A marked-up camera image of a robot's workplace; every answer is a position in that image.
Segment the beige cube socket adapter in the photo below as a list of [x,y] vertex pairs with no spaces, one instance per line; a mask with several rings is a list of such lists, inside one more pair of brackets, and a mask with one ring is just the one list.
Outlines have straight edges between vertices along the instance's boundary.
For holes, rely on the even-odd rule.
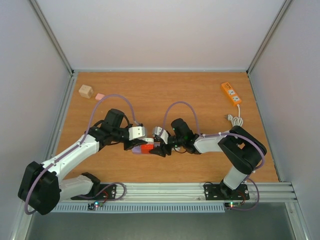
[[90,99],[94,93],[94,90],[91,86],[83,84],[79,88],[78,92],[81,97],[86,98],[86,99]]

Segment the pink plug adapter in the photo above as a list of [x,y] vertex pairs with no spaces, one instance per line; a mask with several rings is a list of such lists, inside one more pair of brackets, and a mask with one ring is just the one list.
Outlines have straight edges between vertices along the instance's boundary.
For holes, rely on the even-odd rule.
[[104,94],[98,93],[98,94],[95,96],[95,100],[100,101],[100,100],[103,99],[104,97],[105,97]]

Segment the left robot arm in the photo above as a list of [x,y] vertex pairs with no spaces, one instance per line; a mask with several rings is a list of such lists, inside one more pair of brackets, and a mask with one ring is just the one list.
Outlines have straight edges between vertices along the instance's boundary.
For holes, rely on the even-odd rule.
[[74,197],[96,199],[102,192],[97,177],[88,172],[71,179],[65,177],[106,146],[123,144],[127,151],[145,144],[143,138],[147,132],[143,124],[128,122],[122,127],[123,120],[127,119],[122,111],[112,108],[104,119],[90,124],[80,139],[60,154],[42,163],[31,162],[24,171],[17,194],[24,201],[25,213],[46,215],[59,202]]

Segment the purple power strip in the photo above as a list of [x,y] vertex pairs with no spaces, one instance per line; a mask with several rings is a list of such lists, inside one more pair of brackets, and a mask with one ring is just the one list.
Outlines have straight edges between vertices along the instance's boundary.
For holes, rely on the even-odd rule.
[[[154,148],[158,147],[159,145],[160,145],[159,142],[154,142]],[[148,154],[141,154],[141,145],[134,147],[131,151],[133,154],[136,154],[136,155],[148,155]]]

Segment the white cube plug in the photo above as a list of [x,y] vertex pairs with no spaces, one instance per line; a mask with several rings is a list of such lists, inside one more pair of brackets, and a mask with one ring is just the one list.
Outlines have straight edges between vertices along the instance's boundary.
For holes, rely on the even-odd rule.
[[154,138],[153,137],[146,137],[143,139],[146,142],[146,145],[154,145]]

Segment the orange power strip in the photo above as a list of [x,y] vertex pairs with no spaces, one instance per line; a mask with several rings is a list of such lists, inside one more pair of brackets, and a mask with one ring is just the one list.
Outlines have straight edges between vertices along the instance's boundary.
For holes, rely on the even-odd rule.
[[236,93],[234,88],[229,82],[224,82],[221,84],[222,91],[226,94],[228,99],[232,102],[233,106],[239,106],[242,103],[240,96]]

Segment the red cube socket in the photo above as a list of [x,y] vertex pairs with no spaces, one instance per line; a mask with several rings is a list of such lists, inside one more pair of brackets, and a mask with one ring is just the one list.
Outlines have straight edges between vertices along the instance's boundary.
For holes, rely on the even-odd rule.
[[151,150],[154,149],[153,144],[143,144],[140,146],[140,152],[141,154],[149,154]]

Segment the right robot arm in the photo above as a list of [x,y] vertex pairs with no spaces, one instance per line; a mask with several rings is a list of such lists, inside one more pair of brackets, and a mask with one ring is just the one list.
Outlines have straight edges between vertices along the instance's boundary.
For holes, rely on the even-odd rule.
[[266,147],[241,126],[233,126],[222,133],[196,134],[183,119],[178,118],[171,123],[171,127],[174,135],[161,127],[154,128],[153,136],[160,139],[160,144],[149,153],[166,157],[175,148],[183,148],[195,155],[223,152],[232,164],[218,187],[224,199],[234,197],[241,183],[265,163]]

